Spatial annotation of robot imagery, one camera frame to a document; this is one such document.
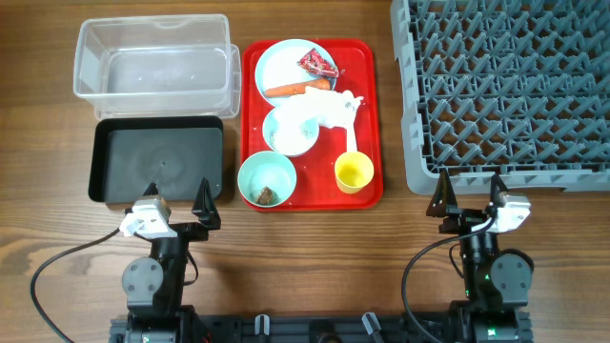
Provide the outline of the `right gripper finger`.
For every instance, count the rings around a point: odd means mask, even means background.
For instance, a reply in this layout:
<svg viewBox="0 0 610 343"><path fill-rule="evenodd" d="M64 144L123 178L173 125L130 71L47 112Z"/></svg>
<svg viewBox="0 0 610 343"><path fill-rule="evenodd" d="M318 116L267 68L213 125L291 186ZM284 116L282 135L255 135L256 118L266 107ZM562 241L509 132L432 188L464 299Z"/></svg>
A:
<svg viewBox="0 0 610 343"><path fill-rule="evenodd" d="M446 217L458 212L458 202L447 171L441 171L435 193L426 210L430 217Z"/></svg>
<svg viewBox="0 0 610 343"><path fill-rule="evenodd" d="M499 174L495 173L491 177L490 202L494 206L502 205L502 196L506 192L508 192L508 188L501 180Z"/></svg>

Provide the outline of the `brown food scrap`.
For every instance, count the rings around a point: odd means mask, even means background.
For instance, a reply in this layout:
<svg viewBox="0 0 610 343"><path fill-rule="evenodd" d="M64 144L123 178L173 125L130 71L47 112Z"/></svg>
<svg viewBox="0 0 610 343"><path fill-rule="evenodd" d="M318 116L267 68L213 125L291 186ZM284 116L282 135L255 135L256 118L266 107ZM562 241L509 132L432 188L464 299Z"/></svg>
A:
<svg viewBox="0 0 610 343"><path fill-rule="evenodd" d="M254 202L260 207L272 207L278 204L279 198L271 188L264 187L255 197Z"/></svg>

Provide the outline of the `mint green bowl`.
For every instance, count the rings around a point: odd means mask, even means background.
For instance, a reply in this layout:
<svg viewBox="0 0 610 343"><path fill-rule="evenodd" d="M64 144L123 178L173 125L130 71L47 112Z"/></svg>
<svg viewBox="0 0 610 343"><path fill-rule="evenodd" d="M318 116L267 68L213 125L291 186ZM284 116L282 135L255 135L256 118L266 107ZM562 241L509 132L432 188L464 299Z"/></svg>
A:
<svg viewBox="0 0 610 343"><path fill-rule="evenodd" d="M285 203L296 188L296 169L292 161L275 151L260 151L248 157L237 174L237 186L244 200L255 207L270 209ZM264 187L279 198L276 206L260 207L254 199Z"/></svg>

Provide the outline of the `light blue rice bowl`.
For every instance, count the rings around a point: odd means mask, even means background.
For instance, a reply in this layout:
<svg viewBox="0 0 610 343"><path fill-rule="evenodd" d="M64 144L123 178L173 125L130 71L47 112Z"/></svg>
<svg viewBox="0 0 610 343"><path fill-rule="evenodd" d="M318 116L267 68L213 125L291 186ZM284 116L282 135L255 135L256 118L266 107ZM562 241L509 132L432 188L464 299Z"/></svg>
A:
<svg viewBox="0 0 610 343"><path fill-rule="evenodd" d="M319 125L313 117L295 115L281 108L271 110L263 120L263 140L275 152L298 157L309 151L319 136Z"/></svg>

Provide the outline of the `white tissue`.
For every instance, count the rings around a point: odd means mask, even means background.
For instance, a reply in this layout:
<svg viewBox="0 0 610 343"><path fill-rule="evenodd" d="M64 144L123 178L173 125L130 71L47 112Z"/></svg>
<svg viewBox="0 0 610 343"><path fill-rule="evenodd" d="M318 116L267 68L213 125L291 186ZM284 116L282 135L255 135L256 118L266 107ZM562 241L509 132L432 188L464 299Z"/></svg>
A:
<svg viewBox="0 0 610 343"><path fill-rule="evenodd" d="M274 110L279 123L301 124L310 119L324 128L345 129L356 119L356 113L364 100L351 91L324 91L307 87L304 94L294 95Z"/></svg>

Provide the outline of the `orange carrot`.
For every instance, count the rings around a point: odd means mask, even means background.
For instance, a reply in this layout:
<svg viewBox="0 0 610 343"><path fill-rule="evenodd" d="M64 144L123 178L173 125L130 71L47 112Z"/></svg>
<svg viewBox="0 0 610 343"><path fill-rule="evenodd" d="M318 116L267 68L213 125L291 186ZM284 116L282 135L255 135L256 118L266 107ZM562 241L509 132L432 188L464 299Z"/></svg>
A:
<svg viewBox="0 0 610 343"><path fill-rule="evenodd" d="M270 88L265 90L264 95L270 98L292 96L304 94L307 88L329 91L331 89L331 83L328 79L317 78L311 81Z"/></svg>

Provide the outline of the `red snack wrapper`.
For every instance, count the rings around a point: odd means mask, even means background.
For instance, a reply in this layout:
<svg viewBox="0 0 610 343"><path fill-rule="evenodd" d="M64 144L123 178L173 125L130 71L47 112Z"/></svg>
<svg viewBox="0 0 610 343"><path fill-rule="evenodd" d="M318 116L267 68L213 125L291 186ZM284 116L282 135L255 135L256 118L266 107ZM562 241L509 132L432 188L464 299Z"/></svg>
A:
<svg viewBox="0 0 610 343"><path fill-rule="evenodd" d="M299 59L297 64L306 72L327 77L338 78L338 68L324 59L316 49L311 49Z"/></svg>

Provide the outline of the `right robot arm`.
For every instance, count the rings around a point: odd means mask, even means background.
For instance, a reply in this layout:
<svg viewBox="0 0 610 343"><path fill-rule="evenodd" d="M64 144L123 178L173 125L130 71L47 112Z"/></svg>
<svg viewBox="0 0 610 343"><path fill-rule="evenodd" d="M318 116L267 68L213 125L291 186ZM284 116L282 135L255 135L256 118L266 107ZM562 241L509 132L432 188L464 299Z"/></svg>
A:
<svg viewBox="0 0 610 343"><path fill-rule="evenodd" d="M526 195L510 192L496 174L490 203L483 210L463 209L447 171L439 175L426 214L441 217L439 231L459 239L466 299L454 301L444 315L444 342L532 342L528 304L534 262L525 252L502 250L498 236L517 229L529 216Z"/></svg>

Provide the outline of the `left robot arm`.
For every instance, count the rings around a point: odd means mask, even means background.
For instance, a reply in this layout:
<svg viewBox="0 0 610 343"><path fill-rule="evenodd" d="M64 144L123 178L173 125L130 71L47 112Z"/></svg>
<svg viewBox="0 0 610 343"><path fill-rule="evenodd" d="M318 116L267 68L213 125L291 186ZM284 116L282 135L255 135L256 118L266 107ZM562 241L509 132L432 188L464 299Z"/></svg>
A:
<svg viewBox="0 0 610 343"><path fill-rule="evenodd" d="M194 222L170 223L171 209L151 183L126 210L119 230L151 243L147 257L134 260L122 275L128 319L123 342L209 342L211 335L194 307L182 303L189 244L206 241L220 228L209 181L201 181L193 202Z"/></svg>

